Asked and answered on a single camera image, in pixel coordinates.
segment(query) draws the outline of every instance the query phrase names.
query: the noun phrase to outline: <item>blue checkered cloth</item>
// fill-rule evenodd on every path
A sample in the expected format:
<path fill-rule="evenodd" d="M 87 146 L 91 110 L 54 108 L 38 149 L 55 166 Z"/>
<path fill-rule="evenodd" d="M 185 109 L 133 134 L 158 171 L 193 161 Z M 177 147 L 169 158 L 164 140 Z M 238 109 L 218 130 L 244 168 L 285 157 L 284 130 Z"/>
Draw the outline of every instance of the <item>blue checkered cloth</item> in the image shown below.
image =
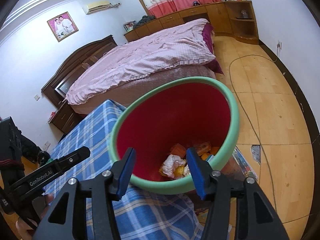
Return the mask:
<path fill-rule="evenodd" d="M 107 100 L 83 119 L 52 151 L 51 158 L 65 156 L 87 146 L 91 155 L 45 187 L 55 196 L 68 179 L 92 179 L 113 162 L 109 158 L 109 140 L 113 126 L 125 110 Z M 94 239 L 91 199 L 87 200 L 88 239 Z M 192 201 L 184 194 L 158 195 L 129 184 L 119 202 L 113 202 L 121 239 L 200 239 L 203 226 L 194 212 Z"/>

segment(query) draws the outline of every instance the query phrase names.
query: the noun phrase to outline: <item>pink quilt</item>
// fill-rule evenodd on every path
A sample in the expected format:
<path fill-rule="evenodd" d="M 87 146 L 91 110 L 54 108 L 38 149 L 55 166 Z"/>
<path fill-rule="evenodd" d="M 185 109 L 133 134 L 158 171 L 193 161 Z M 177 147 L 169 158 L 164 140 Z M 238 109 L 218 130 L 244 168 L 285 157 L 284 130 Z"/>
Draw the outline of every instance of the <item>pink quilt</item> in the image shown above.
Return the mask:
<path fill-rule="evenodd" d="M 84 104 L 110 88 L 152 73 L 212 62 L 215 56 L 202 36 L 206 23 L 206 19 L 194 20 L 112 49 L 72 84 L 66 100 L 70 105 Z"/>

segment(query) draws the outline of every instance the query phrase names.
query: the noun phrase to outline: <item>human hand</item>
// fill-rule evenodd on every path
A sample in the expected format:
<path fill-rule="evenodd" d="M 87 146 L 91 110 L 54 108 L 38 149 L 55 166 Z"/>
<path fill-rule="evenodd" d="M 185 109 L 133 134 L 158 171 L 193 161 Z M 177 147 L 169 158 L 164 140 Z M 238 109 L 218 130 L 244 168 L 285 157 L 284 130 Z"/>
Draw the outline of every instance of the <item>human hand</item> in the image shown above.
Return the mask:
<path fill-rule="evenodd" d="M 54 197 L 52 194 L 44 195 L 44 201 L 46 204 L 46 207 L 42 211 L 40 215 L 40 219 L 44 217 L 48 209 L 50 208 L 49 203 L 53 201 Z M 30 220 L 33 224 L 37 225 L 36 222 L 33 220 Z M 22 237 L 23 240 L 31 240 L 32 236 L 34 234 L 34 230 L 30 226 L 28 226 L 21 218 L 18 218 L 18 221 L 16 222 L 16 228 Z"/>

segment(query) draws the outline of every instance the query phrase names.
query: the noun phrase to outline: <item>framed photo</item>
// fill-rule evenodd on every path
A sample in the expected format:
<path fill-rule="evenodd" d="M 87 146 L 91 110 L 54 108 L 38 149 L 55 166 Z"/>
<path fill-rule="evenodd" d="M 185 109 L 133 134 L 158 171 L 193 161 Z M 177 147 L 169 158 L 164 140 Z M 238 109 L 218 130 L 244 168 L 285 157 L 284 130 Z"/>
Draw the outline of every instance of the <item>framed photo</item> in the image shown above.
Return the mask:
<path fill-rule="evenodd" d="M 50 19 L 47 23 L 58 42 L 78 31 L 68 12 Z"/>
<path fill-rule="evenodd" d="M 133 27 L 134 25 L 136 24 L 137 22 L 136 21 L 133 21 L 133 22 L 127 22 L 123 25 L 123 27 L 125 28 L 125 31 L 128 32 L 128 31 L 131 31 L 133 30 Z"/>

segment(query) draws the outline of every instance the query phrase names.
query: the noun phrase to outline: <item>trash can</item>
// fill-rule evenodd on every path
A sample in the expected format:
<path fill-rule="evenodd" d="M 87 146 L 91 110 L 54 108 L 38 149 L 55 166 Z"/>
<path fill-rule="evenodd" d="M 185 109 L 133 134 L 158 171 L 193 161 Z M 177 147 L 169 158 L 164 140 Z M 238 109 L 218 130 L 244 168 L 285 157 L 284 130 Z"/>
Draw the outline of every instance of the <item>trash can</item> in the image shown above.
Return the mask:
<path fill-rule="evenodd" d="M 194 189 L 190 175 L 167 181 L 159 173 L 170 148 L 210 141 L 220 147 L 209 161 L 220 170 L 230 158 L 239 135 L 239 111 L 232 92 L 207 77 L 189 77 L 164 84 L 132 103 L 117 120 L 110 139 L 113 161 L 128 147 L 137 153 L 130 182 L 158 194 Z"/>

